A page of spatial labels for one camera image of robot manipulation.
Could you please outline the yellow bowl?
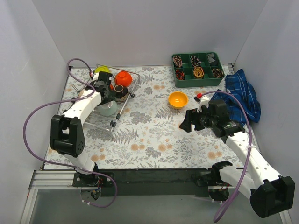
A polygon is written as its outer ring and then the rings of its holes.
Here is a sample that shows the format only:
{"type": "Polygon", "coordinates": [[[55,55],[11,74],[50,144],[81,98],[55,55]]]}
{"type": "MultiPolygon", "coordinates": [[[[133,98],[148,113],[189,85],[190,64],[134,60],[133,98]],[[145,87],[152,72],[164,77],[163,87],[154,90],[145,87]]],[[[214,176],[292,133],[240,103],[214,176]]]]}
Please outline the yellow bowl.
{"type": "Polygon", "coordinates": [[[182,109],[188,103],[188,97],[183,92],[173,92],[169,96],[169,103],[174,109],[182,109]]]}

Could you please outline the mint green bowl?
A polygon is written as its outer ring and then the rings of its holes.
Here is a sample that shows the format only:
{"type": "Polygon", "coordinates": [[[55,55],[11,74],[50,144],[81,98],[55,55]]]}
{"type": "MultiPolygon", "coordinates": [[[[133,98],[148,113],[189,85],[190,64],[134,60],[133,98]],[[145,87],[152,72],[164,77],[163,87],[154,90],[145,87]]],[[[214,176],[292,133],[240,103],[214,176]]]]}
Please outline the mint green bowl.
{"type": "Polygon", "coordinates": [[[117,108],[118,108],[117,103],[115,101],[110,101],[106,104],[97,106],[98,112],[102,116],[106,116],[106,117],[113,115],[117,111],[117,108]]]}

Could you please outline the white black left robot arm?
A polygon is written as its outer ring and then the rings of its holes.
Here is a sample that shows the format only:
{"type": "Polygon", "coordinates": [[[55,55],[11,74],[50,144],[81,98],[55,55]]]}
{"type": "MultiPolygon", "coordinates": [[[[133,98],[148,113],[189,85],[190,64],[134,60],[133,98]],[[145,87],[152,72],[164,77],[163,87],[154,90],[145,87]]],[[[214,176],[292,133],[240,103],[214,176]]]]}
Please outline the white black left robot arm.
{"type": "Polygon", "coordinates": [[[84,151],[83,124],[95,107],[114,101],[112,80],[113,75],[109,72],[95,73],[93,80],[79,94],[82,100],[76,100],[70,109],[51,119],[51,149],[67,158],[82,175],[96,171],[95,162],[84,151]]]}

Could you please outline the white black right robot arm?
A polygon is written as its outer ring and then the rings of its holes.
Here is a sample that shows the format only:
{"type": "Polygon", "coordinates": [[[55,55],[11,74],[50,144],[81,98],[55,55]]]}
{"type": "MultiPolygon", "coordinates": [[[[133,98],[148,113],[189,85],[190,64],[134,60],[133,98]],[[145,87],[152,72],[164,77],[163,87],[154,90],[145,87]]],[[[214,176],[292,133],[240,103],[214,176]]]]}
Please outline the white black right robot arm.
{"type": "Polygon", "coordinates": [[[217,181],[235,187],[249,199],[254,212],[265,218],[293,207],[295,182],[290,176],[283,177],[249,142],[243,126],[229,118],[223,100],[209,100],[203,97],[200,109],[187,110],[180,129],[187,133],[210,128],[213,133],[233,150],[244,164],[249,175],[233,167],[228,161],[212,166],[212,174],[217,181]]]}

